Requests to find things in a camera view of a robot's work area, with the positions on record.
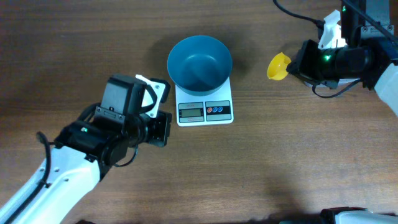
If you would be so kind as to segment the yellow plastic measuring scoop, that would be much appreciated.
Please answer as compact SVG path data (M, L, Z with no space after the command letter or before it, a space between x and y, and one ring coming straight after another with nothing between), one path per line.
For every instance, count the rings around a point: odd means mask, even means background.
M291 59L283 52L277 54L270 62L267 68L267 77L270 80L283 80L289 73L287 66L291 63Z

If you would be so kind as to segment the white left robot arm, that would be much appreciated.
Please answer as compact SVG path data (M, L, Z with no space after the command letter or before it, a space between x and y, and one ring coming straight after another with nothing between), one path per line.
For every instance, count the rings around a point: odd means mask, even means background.
M38 132L45 160L1 208L1 223L60 223L69 211L132 148L164 147L172 115L159 110L170 84L165 80L115 74L103 99L87 107L49 141Z

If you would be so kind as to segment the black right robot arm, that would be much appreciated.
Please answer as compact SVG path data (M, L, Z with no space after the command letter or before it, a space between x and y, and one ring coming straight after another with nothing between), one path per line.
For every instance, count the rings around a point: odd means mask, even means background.
M396 112L397 37L389 1L343 1L316 25L320 40L306 40L286 72L313 89L360 83Z

